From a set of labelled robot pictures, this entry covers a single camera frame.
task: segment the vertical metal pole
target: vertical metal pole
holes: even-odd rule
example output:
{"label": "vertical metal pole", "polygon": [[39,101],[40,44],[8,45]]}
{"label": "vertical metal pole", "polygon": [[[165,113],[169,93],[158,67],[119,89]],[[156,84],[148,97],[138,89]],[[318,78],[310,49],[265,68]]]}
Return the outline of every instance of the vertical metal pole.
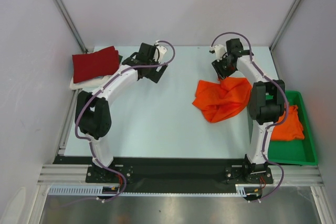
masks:
{"label": "vertical metal pole", "polygon": [[325,187],[311,186],[311,192],[314,197],[315,205],[320,216],[322,224],[336,223],[336,218],[332,205],[328,200],[328,194]]}
{"label": "vertical metal pole", "polygon": [[293,18],[294,13],[296,12],[296,10],[298,9],[300,3],[302,2],[302,0],[294,0],[292,6],[289,8],[289,11],[286,15],[286,18],[284,19],[284,21],[282,22],[279,30],[277,31],[275,38],[273,39],[269,49],[271,52],[274,51],[275,47],[277,46],[277,44],[279,43],[279,40],[281,39],[281,37],[283,36],[286,28],[288,27],[291,19]]}
{"label": "vertical metal pole", "polygon": [[35,195],[35,200],[33,202],[32,208],[30,210],[27,224],[37,224],[40,223],[44,205],[48,196],[49,185],[40,185],[37,186],[37,192]]}
{"label": "vertical metal pole", "polygon": [[75,25],[72,21],[67,9],[65,8],[65,5],[64,5],[63,1],[62,0],[54,0],[54,3],[56,4],[56,6],[59,9],[59,11],[61,12],[65,22],[67,23],[68,27],[70,28],[70,30],[71,30],[77,44],[79,45],[81,51],[83,53],[87,53],[88,49],[85,47],[84,42],[81,39],[81,37],[80,37],[80,35],[79,35],[79,33],[78,33],[78,31],[77,31],[77,29],[76,29],[76,27],[75,27]]}

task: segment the gray wall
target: gray wall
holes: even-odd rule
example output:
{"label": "gray wall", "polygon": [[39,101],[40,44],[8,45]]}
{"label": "gray wall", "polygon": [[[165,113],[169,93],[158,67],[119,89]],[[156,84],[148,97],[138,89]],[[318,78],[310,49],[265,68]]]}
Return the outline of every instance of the gray wall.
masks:
{"label": "gray wall", "polygon": [[208,46],[238,31],[268,46],[293,0],[63,0],[89,48],[169,40]]}
{"label": "gray wall", "polygon": [[29,208],[66,115],[79,48],[52,0],[0,0],[0,30],[1,216],[21,186]]}
{"label": "gray wall", "polygon": [[304,0],[275,58],[287,88],[303,95],[319,167],[336,206],[336,0]]}

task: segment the green tray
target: green tray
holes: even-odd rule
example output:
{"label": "green tray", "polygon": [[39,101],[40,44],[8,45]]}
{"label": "green tray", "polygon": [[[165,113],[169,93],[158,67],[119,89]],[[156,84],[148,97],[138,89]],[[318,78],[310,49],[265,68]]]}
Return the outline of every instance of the green tray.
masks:
{"label": "green tray", "polygon": [[275,163],[295,165],[317,165],[314,140],[310,131],[308,116],[300,92],[286,91],[290,105],[297,105],[299,120],[303,126],[304,140],[271,141],[268,158]]}

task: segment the orange cloth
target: orange cloth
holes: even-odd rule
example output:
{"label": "orange cloth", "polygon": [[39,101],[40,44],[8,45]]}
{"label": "orange cloth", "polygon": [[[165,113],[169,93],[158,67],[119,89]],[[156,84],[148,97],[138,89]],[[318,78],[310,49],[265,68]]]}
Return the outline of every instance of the orange cloth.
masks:
{"label": "orange cloth", "polygon": [[207,121],[216,123],[239,114],[247,106],[251,88],[246,78],[227,77],[220,84],[200,80],[193,105]]}
{"label": "orange cloth", "polygon": [[299,121],[298,117],[298,106],[289,106],[289,114],[286,121],[279,126],[275,126],[272,132],[272,141],[292,141],[292,140],[303,140],[305,136],[303,134],[303,126]]}

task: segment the folded red towel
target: folded red towel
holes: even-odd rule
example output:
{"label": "folded red towel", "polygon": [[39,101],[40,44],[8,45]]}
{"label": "folded red towel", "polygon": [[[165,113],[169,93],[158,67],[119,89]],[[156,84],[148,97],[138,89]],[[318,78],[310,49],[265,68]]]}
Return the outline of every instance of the folded red towel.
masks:
{"label": "folded red towel", "polygon": [[92,54],[72,55],[74,83],[114,74],[119,68],[119,53],[107,47]]}

